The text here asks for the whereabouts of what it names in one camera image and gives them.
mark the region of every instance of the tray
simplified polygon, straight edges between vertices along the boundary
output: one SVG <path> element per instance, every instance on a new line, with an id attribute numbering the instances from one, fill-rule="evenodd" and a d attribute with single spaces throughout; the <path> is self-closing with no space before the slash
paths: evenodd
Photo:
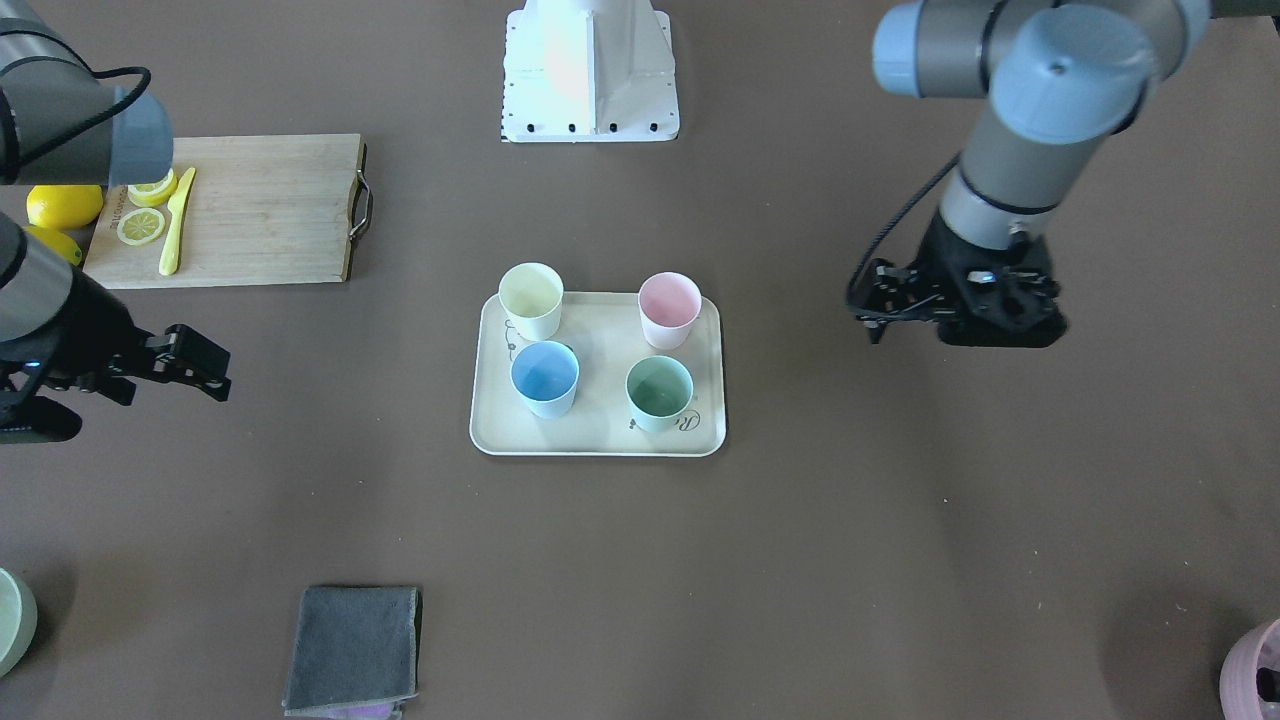
<path id="1" fill-rule="evenodd" d="M 124 187 L 106 193 L 84 272 L 109 290 L 342 282 L 367 225 L 352 218 L 362 163 L 358 135 L 175 138 L 174 173 L 196 167 L 178 272 L 156 272 L 164 236 L 141 247 L 115 237 L 134 209 Z"/>
<path id="2" fill-rule="evenodd" d="M 556 420 L 534 416 L 511 386 L 511 361 L 529 345 L 507 320 L 494 295 L 480 311 L 476 378 L 471 397 L 471 442 L 489 455 L 704 457 L 727 432 L 719 310 L 703 299 L 689 340 L 654 350 L 640 332 L 634 292 L 566 292 L 559 331 L 552 338 L 573 348 L 581 363 L 572 410 Z M 626 377 L 637 360 L 669 355 L 694 375 L 694 402 L 666 433 L 634 425 Z"/>

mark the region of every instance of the lemon half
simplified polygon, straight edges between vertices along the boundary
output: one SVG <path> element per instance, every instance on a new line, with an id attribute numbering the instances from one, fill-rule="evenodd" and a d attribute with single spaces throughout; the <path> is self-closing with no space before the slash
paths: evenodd
<path id="1" fill-rule="evenodd" d="M 173 168 L 169 168 L 169 172 L 160 182 L 131 184 L 128 188 L 129 202 L 133 202 L 138 208 L 155 208 L 169 200 L 169 196 L 173 195 L 177 187 L 178 178 L 173 174 Z"/>
<path id="2" fill-rule="evenodd" d="M 41 228 L 36 225 L 27 225 L 22 228 L 27 231 L 27 234 L 44 242 L 50 250 L 56 252 L 72 265 L 79 265 L 84 260 L 84 251 L 79 249 L 79 245 L 70 238 L 69 234 L 61 231 L 51 231 L 49 228 Z"/>
<path id="3" fill-rule="evenodd" d="M 120 218 L 115 225 L 115 237 L 125 245 L 146 245 L 164 232 L 164 215 L 160 210 L 141 208 Z"/>
<path id="4" fill-rule="evenodd" d="M 101 211 L 102 188 L 96 184 L 37 184 L 27 193 L 27 220 L 41 228 L 82 228 Z"/>

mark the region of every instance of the green cup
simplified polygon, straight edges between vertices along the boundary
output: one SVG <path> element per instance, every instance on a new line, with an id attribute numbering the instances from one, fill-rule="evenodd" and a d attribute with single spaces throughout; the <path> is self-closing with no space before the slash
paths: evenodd
<path id="1" fill-rule="evenodd" d="M 645 357 L 627 373 L 627 401 L 637 428 L 650 433 L 669 430 L 694 401 L 694 377 L 675 357 Z"/>

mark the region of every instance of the white plastic mount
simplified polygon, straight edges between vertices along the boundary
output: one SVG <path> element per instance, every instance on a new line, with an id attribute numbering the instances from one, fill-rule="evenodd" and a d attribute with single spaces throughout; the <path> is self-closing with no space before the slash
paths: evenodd
<path id="1" fill-rule="evenodd" d="M 502 138 L 653 142 L 680 132 L 671 18 L 649 0 L 527 0 L 507 17 Z"/>

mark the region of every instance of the knife blade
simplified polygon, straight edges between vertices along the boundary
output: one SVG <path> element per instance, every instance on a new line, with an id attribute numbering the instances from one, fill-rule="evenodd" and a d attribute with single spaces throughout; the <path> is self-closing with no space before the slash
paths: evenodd
<path id="1" fill-rule="evenodd" d="M 178 188 L 169 197 L 169 233 L 164 238 L 164 250 L 160 251 L 160 274 L 172 275 L 178 270 L 178 256 L 182 252 L 182 220 L 187 214 L 187 195 L 191 193 L 191 183 L 196 179 L 196 168 L 187 168 L 178 181 Z"/>

